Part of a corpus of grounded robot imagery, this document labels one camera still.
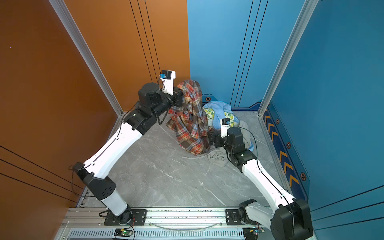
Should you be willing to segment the grey cloth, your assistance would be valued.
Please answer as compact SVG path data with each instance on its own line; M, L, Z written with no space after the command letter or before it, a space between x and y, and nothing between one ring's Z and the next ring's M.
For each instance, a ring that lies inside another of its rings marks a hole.
M227 163L232 163L235 167L242 169L242 165L248 160L256 158L256 155L245 147L243 134L240 128L229 128L228 139L223 147L213 148L208 153L202 154L198 157L184 157L188 160L197 160L206 158L208 161L221 168L225 167Z

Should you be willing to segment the red plaid cloth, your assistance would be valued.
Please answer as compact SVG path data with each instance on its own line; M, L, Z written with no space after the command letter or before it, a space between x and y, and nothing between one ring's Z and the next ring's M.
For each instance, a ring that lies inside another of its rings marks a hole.
M203 110L203 94L197 81L185 80L177 86L183 92L181 107L172 107L167 127L176 133L179 145L197 156L210 149L208 117Z

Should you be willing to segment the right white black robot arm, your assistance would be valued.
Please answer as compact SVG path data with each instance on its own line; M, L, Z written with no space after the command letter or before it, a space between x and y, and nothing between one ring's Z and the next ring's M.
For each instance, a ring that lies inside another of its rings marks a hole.
M208 139L211 146L224 148L227 159L252 181L269 204L264 207L251 199L239 205L238 221L255 226L245 233L246 239L256 240L262 227L270 230L276 240L306 240L314 235L309 204L296 199L270 176L258 156L246 148L239 127L229 128L225 137L209 132Z

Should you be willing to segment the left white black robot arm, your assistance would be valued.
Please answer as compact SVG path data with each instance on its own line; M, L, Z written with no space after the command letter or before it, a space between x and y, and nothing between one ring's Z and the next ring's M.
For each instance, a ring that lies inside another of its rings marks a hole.
M179 88L160 89L156 83L145 84L139 90L139 100L133 110L123 116L122 123L114 135L90 159L76 163L73 173L83 181L97 200L107 207L119 225L131 225L131 207L121 197L109 172L120 157L139 140L160 116L172 107L181 107L183 92Z

